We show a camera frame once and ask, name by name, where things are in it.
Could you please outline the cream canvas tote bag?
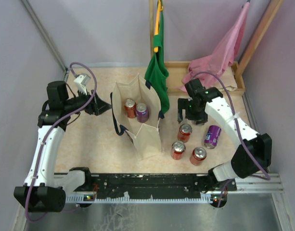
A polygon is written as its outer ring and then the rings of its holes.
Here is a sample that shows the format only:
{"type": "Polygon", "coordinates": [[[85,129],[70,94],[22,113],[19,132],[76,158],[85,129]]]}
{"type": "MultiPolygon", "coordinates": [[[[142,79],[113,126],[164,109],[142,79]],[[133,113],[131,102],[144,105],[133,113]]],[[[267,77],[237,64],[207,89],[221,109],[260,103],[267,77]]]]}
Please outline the cream canvas tote bag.
{"type": "Polygon", "coordinates": [[[126,134],[136,149],[139,160],[155,156],[162,151],[159,122],[164,115],[161,102],[152,84],[136,75],[130,82],[116,82],[110,94],[112,116],[117,135],[126,134]],[[144,103],[149,116],[144,123],[129,118],[125,109],[127,99],[135,103],[144,103]]]}

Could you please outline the purple soda can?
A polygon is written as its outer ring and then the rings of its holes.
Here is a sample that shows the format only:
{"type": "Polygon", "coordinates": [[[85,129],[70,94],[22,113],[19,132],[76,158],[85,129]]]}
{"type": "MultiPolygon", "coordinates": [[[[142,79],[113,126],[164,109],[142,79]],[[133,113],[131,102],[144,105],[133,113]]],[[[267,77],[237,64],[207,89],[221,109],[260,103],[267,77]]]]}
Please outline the purple soda can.
{"type": "Polygon", "coordinates": [[[208,128],[207,134],[205,136],[204,145],[208,149],[214,149],[217,144],[221,134],[221,128],[216,125],[211,125],[208,128]]]}
{"type": "Polygon", "coordinates": [[[140,123],[145,123],[149,118],[149,111],[144,103],[139,103],[136,106],[136,118],[140,123]]]}

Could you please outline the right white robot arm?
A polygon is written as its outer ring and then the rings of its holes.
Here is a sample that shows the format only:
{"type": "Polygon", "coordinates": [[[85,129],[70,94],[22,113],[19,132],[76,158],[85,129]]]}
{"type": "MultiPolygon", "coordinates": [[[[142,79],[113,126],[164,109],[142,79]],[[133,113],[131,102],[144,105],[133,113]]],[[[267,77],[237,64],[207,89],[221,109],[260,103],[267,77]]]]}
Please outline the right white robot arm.
{"type": "Polygon", "coordinates": [[[211,116],[230,137],[236,147],[232,159],[208,171],[205,190],[220,190],[225,182],[245,179],[258,171],[266,174],[271,165],[272,139],[267,133],[259,134],[235,112],[232,99],[224,99],[215,87],[206,89],[199,79],[185,84],[189,95],[178,99],[178,122],[184,118],[204,124],[211,116]]]}

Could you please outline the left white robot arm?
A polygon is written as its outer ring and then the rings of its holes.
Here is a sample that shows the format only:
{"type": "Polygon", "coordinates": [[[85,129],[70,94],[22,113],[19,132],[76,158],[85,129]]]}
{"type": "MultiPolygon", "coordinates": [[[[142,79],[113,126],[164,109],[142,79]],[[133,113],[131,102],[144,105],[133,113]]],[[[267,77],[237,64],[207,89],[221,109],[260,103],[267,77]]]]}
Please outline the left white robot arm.
{"type": "Polygon", "coordinates": [[[71,115],[85,111],[99,116],[112,108],[94,90],[70,99],[64,81],[49,83],[47,95],[38,117],[38,143],[30,171],[23,186],[15,187],[13,193],[27,213],[61,212],[68,195],[93,187],[88,167],[73,167],[64,177],[55,179],[56,158],[71,115]]]}

